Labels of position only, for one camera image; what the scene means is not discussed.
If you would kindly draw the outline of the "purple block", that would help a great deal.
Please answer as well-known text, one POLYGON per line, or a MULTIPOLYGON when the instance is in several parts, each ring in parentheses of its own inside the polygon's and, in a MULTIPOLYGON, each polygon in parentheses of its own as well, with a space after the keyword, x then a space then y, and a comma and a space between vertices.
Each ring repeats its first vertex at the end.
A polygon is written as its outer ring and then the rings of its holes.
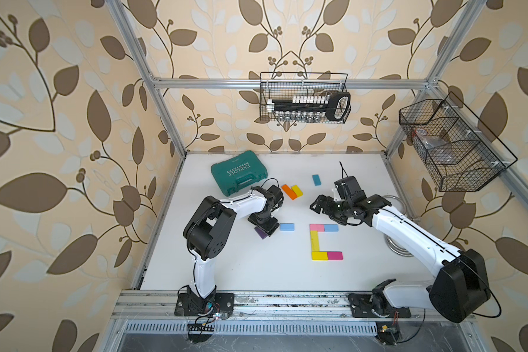
POLYGON ((255 227, 255 232, 260 236, 262 240, 268 238, 268 234, 265 231, 261 230, 259 227, 255 227))

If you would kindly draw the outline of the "light blue block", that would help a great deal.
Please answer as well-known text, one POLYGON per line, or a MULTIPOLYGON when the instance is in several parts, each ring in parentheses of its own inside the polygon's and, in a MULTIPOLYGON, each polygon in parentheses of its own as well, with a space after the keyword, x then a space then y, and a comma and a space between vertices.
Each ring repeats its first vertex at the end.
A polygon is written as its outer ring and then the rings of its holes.
POLYGON ((281 223, 280 224, 280 230, 282 232, 294 232, 295 231, 295 224, 293 224, 293 223, 281 223))
POLYGON ((324 224, 324 232, 326 233, 336 233, 339 231, 338 224, 324 224))

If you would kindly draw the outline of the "pink block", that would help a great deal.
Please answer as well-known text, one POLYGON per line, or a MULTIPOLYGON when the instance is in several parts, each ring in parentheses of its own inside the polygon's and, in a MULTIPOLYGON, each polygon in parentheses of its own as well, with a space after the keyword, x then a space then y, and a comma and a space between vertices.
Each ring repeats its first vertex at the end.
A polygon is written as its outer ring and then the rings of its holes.
POLYGON ((309 230, 322 233, 325 231, 325 225, 324 224, 310 224, 309 230))

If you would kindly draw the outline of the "orange long block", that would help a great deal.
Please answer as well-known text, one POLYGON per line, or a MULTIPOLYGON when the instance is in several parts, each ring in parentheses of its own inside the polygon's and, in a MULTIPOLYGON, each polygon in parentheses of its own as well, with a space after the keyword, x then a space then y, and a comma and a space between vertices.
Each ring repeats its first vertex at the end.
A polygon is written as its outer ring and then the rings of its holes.
POLYGON ((286 184, 281 186, 281 190, 283 190, 283 192, 292 200, 295 200, 298 198, 297 193, 294 192, 294 190, 286 184))

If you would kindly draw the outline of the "long yellow-green block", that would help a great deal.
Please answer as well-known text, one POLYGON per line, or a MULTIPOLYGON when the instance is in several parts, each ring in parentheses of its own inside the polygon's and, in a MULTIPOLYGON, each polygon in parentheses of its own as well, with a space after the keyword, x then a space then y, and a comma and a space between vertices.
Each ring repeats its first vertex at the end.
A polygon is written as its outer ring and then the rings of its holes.
POLYGON ((310 241, 311 241, 311 248, 313 252, 319 252, 320 251, 320 244, 319 244, 319 235, 318 231, 312 230, 309 232, 310 234, 310 241))

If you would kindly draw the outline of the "magenta block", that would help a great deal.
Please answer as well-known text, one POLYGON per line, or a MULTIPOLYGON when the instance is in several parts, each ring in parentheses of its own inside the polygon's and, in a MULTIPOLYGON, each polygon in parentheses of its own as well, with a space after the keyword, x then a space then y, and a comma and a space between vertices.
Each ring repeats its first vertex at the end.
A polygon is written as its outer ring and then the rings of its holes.
POLYGON ((344 259, 342 252, 327 252, 327 258, 329 261, 339 261, 344 259))

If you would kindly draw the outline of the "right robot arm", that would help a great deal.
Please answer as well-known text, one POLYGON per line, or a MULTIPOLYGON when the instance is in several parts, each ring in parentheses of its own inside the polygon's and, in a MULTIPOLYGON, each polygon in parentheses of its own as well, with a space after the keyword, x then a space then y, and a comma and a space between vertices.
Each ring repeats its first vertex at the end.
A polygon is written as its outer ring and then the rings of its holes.
POLYGON ((359 295, 355 303, 361 312, 379 318, 392 316, 398 309, 435 310, 443 318, 460 323, 493 298, 485 261, 477 251, 462 251, 431 235, 406 218, 388 199, 367 196, 353 176, 335 182, 337 198, 318 196, 311 211, 324 214, 339 225, 349 219, 366 224, 403 247, 433 276, 427 282, 401 283, 388 279, 359 295))

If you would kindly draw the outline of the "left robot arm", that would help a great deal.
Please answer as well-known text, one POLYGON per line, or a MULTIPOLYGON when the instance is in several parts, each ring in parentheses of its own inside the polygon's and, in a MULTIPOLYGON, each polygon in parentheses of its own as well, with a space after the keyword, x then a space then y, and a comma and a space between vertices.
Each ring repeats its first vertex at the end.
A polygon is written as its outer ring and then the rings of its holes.
POLYGON ((183 237, 194 258, 192 283, 182 296, 185 316, 204 316, 218 309, 214 259, 224 249, 236 219, 247 218, 266 236, 280 226, 273 212, 283 205, 280 187, 254 186, 233 199, 207 196, 187 223, 183 237))

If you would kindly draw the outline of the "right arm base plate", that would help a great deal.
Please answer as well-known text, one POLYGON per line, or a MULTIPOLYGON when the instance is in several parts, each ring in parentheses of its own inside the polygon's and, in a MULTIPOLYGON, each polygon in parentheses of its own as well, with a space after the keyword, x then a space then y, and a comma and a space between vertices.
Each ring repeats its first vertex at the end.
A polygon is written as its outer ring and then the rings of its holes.
POLYGON ((349 293, 348 301, 353 318, 411 318, 409 308, 395 308, 382 294, 349 293))

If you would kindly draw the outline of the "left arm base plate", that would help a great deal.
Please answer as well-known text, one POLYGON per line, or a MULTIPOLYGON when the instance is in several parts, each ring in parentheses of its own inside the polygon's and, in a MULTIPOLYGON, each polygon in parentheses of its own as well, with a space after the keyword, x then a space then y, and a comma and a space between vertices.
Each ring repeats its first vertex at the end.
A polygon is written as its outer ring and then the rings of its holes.
POLYGON ((233 293, 211 293, 202 299, 193 292, 179 293, 175 305, 174 315, 178 317, 204 317, 216 316, 219 319, 228 319, 235 306, 233 293))

